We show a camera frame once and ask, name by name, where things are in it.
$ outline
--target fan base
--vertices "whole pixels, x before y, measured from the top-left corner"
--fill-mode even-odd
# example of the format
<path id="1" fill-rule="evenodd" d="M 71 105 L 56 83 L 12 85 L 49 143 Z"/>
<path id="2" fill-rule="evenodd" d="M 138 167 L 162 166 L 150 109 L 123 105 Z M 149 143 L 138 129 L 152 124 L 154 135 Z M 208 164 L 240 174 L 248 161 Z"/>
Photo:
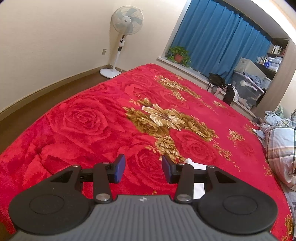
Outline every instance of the fan base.
<path id="1" fill-rule="evenodd" d="M 101 69 L 100 74 L 106 78 L 112 79 L 121 74 L 121 72 L 113 69 Z"/>

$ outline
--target brown floor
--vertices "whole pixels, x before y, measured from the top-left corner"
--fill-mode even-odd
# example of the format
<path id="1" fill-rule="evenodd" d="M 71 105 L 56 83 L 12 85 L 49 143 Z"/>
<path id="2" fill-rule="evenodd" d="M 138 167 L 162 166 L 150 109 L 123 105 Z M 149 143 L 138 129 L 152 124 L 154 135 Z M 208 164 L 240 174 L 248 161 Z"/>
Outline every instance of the brown floor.
<path id="1" fill-rule="evenodd" d="M 83 91 L 98 83 L 108 80 L 94 73 L 63 85 L 25 105 L 5 119 L 0 121 L 0 153 L 2 153 L 25 129 L 34 123 L 40 116 L 59 102 Z M 0 241 L 7 240 L 10 235 L 0 223 Z"/>

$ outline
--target gray ribbed surface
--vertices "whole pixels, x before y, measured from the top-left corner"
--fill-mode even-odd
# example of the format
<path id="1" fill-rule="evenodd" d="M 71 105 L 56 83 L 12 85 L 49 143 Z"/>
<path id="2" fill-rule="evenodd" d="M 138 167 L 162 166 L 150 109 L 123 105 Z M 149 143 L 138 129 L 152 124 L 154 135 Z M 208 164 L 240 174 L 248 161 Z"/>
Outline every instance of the gray ribbed surface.
<path id="1" fill-rule="evenodd" d="M 237 237 L 206 226 L 189 205 L 171 201 L 169 196 L 118 196 L 110 204 L 95 207 L 80 226 L 63 234 L 34 236 L 17 232 L 11 241 L 275 241 L 269 233 Z"/>

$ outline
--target blue curtain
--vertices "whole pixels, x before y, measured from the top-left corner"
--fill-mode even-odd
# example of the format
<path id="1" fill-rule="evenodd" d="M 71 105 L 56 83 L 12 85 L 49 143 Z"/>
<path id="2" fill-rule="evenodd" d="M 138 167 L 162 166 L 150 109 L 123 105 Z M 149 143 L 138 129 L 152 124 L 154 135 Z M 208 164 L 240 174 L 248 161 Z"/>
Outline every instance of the blue curtain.
<path id="1" fill-rule="evenodd" d="M 185 47 L 196 71 L 219 74 L 229 83 L 241 57 L 255 62 L 270 43 L 263 29 L 224 1 L 192 0 L 172 47 Z"/>

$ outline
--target circular black cover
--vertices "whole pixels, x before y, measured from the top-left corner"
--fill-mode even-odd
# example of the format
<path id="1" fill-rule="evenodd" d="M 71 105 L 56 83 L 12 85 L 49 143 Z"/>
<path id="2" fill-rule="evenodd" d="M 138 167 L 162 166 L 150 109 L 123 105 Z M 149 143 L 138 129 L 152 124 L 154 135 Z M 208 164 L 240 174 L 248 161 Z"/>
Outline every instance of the circular black cover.
<path id="1" fill-rule="evenodd" d="M 29 188 L 9 205 L 9 216 L 17 229 L 51 235 L 81 224 L 89 213 L 89 200 L 64 183 Z"/>
<path id="2" fill-rule="evenodd" d="M 277 216 L 274 200 L 247 184 L 219 185 L 201 197 L 198 212 L 215 229 L 230 234 L 270 230 Z"/>

